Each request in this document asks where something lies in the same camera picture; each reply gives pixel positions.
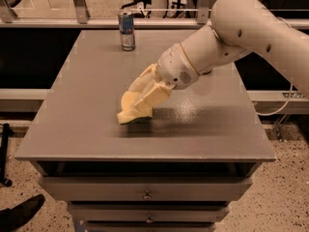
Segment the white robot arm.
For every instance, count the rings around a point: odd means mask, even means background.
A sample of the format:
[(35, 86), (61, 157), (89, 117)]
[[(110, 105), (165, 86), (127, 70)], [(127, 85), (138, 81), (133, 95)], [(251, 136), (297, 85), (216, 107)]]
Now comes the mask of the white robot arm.
[(216, 0), (211, 25), (164, 51), (123, 94), (121, 107), (141, 116), (214, 67), (254, 52), (303, 95), (309, 94), (309, 37), (273, 15), (258, 0)]

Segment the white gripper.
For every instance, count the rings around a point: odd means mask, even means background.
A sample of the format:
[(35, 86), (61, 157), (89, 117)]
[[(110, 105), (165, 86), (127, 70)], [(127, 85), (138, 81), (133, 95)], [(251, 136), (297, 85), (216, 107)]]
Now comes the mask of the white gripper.
[(131, 83), (129, 92), (141, 93), (131, 107), (151, 114), (154, 106), (170, 98), (173, 89), (185, 89), (198, 79), (199, 74), (189, 63), (182, 45), (176, 43), (161, 54), (157, 64), (150, 64)]

